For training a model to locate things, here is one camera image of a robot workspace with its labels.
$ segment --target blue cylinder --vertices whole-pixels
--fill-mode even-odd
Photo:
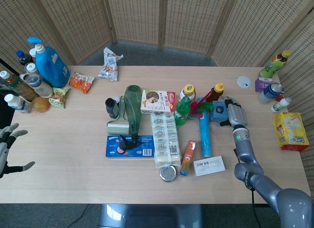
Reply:
[[[203,97],[198,97],[197,102],[199,102]],[[201,135],[201,150],[202,156],[204,158],[211,157],[211,145],[210,145],[210,127],[209,127],[209,116],[208,111],[199,114],[198,116],[200,125],[200,135]]]

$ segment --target yellow cap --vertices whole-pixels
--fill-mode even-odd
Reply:
[[[217,83],[214,87],[214,90],[218,93],[221,93],[224,91],[224,84],[221,82],[221,83]]]
[[[186,84],[184,86],[184,92],[188,95],[193,94],[193,92],[195,91],[195,87],[191,84]]]
[[[284,50],[282,53],[281,53],[281,56],[282,57],[289,57],[291,55],[291,51],[290,50]]]

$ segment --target yellow tissue pack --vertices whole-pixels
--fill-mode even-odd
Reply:
[[[273,121],[281,149],[302,152],[309,147],[300,113],[279,113]]]

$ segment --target purple box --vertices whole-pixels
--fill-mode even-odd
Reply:
[[[272,78],[258,77],[255,81],[255,92],[262,92],[269,84],[272,83]]]

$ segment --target soda can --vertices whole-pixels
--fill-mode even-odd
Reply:
[[[279,83],[269,84],[264,91],[259,94],[259,100],[262,103],[267,103],[276,98],[282,90],[283,87]]]

